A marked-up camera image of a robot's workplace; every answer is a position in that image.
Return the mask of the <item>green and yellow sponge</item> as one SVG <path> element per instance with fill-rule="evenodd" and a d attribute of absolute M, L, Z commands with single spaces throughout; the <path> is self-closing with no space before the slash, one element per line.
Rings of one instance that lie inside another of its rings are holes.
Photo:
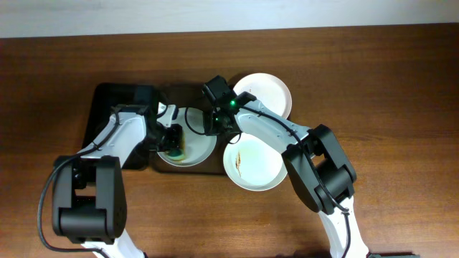
<path fill-rule="evenodd" d="M 171 160 L 171 161 L 176 161 L 176 162 L 181 162 L 186 158 L 184 151 L 180 148 L 178 149 L 173 149 L 170 150 L 166 153 L 166 156 Z"/>

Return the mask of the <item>white plate with brown smear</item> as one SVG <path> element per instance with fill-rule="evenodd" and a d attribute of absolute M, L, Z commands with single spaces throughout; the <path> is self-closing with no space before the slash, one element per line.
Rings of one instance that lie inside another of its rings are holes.
<path fill-rule="evenodd" d="M 159 157 L 166 163 L 177 167 L 190 167 L 201 163 L 210 156 L 217 143 L 217 136 L 198 135 L 187 126 L 190 125 L 195 131 L 203 133 L 203 112 L 189 107 L 186 116 L 188 122 L 186 123 L 185 110 L 185 107 L 179 108 L 177 118 L 173 121 L 173 124 L 181 126 L 183 132 L 180 154 L 171 156 L 170 152 L 158 153 Z"/>

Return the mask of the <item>white plate with sauce streak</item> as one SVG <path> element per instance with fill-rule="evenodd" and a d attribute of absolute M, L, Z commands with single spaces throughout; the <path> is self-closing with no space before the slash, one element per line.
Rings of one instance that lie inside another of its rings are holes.
<path fill-rule="evenodd" d="M 253 135 L 242 133 L 227 144 L 223 166 L 229 178 L 248 191 L 267 191 L 287 176 L 281 154 Z"/>

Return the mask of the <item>white plate with faint stain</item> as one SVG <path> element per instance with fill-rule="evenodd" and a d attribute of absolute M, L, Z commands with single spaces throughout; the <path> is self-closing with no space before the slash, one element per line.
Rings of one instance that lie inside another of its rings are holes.
<path fill-rule="evenodd" d="M 243 77 L 233 87 L 240 94 L 248 92 L 260 100 L 265 107 L 283 118 L 288 118 L 293 101 L 287 85 L 274 75 L 254 73 Z"/>

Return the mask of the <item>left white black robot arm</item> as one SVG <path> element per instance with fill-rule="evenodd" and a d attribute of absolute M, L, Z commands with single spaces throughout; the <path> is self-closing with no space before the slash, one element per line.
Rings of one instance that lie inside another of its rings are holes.
<path fill-rule="evenodd" d="M 72 156 L 60 156 L 47 179 L 52 189 L 52 228 L 71 251 L 96 257 L 144 257 L 126 231 L 127 201 L 122 167 L 138 147 L 179 147 L 175 105 L 116 105 L 101 132 Z"/>

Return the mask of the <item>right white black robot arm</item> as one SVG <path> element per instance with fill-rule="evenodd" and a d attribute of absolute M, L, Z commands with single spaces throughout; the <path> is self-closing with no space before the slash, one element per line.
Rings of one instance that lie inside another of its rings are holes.
<path fill-rule="evenodd" d="M 205 96 L 224 129 L 253 135 L 281 154 L 296 195 L 321 219 L 332 257 L 369 256 L 354 213 L 356 172 L 330 128 L 290 122 L 247 92 Z"/>

